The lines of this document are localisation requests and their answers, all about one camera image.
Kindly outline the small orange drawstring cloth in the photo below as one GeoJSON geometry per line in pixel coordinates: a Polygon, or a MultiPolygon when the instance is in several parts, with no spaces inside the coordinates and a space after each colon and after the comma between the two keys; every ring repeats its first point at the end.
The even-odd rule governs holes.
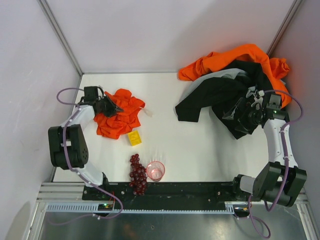
{"type": "Polygon", "coordinates": [[[121,135],[141,126],[138,114],[146,106],[143,100],[124,88],[118,89],[114,94],[107,91],[105,94],[123,111],[111,117],[103,113],[96,115],[93,120],[97,123],[97,135],[117,140],[121,135]]]}

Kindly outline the black cloth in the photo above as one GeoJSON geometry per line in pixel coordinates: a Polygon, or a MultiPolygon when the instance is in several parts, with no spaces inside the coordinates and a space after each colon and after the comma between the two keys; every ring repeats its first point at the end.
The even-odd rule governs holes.
{"type": "Polygon", "coordinates": [[[249,118],[254,92],[272,88],[261,64],[234,60],[222,70],[197,78],[187,88],[175,106],[177,119],[196,123],[201,109],[211,107],[230,133],[240,139],[258,126],[249,118]]]}

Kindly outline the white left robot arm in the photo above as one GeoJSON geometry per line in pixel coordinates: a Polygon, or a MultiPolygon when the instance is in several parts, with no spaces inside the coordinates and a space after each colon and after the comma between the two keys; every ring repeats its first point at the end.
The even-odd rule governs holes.
{"type": "Polygon", "coordinates": [[[75,112],[61,125],[48,129],[51,164],[77,174],[88,187],[108,184],[106,175],[89,161],[89,150],[83,130],[98,114],[114,117],[124,110],[107,96],[100,86],[87,86],[84,96],[73,103],[75,112]]]}

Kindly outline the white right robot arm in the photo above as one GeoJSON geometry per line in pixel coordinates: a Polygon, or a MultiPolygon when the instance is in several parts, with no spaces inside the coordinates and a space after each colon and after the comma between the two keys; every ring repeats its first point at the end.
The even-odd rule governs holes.
{"type": "Polygon", "coordinates": [[[267,139],[268,163],[257,175],[238,175],[238,187],[252,198],[264,201],[267,211],[276,205],[291,207],[306,180],[307,172],[298,167],[291,148],[290,117],[282,108],[277,91],[248,93],[222,117],[235,121],[235,130],[251,134],[261,126],[267,139]]]}

